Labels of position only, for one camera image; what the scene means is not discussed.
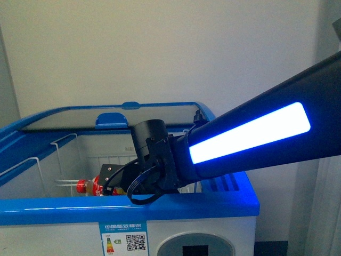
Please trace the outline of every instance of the chest freezer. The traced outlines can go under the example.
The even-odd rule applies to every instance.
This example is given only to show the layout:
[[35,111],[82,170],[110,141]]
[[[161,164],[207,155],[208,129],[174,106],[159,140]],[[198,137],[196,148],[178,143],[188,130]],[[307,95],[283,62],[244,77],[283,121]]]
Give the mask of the chest freezer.
[[2,255],[253,255],[259,202],[244,172],[147,205],[76,191],[106,164],[136,158],[134,125],[161,119],[181,135],[198,110],[214,119],[196,102],[127,102],[52,109],[0,129]]

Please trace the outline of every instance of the blue freezer trim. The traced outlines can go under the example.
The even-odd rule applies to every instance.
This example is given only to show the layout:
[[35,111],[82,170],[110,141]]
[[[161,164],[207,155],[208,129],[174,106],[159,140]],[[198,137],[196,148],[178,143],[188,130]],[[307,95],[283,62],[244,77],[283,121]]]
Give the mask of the blue freezer trim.
[[[0,225],[106,221],[148,221],[259,215],[259,202],[244,172],[235,173],[239,191],[169,194],[148,205],[126,196],[0,200]],[[143,199],[148,196],[136,196]]]

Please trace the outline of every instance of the robotic arm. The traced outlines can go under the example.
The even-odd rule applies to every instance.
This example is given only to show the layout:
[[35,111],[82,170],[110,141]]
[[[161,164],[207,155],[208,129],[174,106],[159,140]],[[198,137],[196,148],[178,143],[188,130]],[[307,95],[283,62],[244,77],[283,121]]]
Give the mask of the robotic arm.
[[[181,137],[161,120],[133,127],[143,170],[128,189],[133,203],[228,173],[341,155],[341,52],[211,122],[200,113],[194,121]],[[141,184],[154,189],[150,199],[132,198]]]

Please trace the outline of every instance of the plastic bottle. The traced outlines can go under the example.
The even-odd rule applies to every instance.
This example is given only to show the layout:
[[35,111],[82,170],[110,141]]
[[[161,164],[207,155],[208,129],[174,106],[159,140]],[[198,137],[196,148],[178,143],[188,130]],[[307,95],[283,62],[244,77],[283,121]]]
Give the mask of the plastic bottle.
[[78,193],[92,196],[101,196],[103,187],[98,185],[99,175],[93,178],[92,180],[79,180],[77,182],[76,190]]

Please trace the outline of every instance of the blue led light strip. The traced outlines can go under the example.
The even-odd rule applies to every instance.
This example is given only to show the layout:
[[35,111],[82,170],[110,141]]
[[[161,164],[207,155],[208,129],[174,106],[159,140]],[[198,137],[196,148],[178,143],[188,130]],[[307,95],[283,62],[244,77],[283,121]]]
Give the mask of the blue led light strip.
[[193,164],[289,138],[310,130],[301,103],[286,107],[190,147]]

